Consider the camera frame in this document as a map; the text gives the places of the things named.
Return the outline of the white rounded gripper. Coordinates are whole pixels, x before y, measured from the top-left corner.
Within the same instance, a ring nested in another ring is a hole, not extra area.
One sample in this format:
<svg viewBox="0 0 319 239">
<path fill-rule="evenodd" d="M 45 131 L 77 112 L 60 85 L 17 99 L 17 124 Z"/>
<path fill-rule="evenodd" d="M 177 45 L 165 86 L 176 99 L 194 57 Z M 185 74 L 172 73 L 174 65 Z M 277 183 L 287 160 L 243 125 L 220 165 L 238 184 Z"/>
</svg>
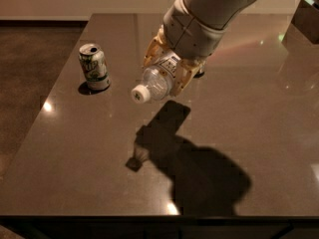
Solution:
<svg viewBox="0 0 319 239">
<path fill-rule="evenodd" d="M 143 66 L 152 65 L 160 56 L 172 49 L 181 57 L 176 65 L 170 95 L 178 96 L 193 77 L 204 68 L 205 60 L 218 46 L 225 30 L 206 26 L 186 8 L 183 0 L 175 0 L 163 16 L 162 26 L 151 39 Z"/>
</svg>

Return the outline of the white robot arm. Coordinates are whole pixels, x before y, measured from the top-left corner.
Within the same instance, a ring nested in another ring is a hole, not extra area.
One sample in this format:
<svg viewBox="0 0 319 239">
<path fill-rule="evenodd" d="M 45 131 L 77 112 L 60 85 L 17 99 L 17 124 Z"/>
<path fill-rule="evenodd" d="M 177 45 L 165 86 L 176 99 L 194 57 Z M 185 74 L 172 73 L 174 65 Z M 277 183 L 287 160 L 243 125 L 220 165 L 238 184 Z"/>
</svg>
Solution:
<svg viewBox="0 0 319 239">
<path fill-rule="evenodd" d="M 149 66 L 162 52 L 179 57 L 170 93 L 179 95 L 212 55 L 229 23 L 257 0 L 175 0 L 147 49 Z"/>
</svg>

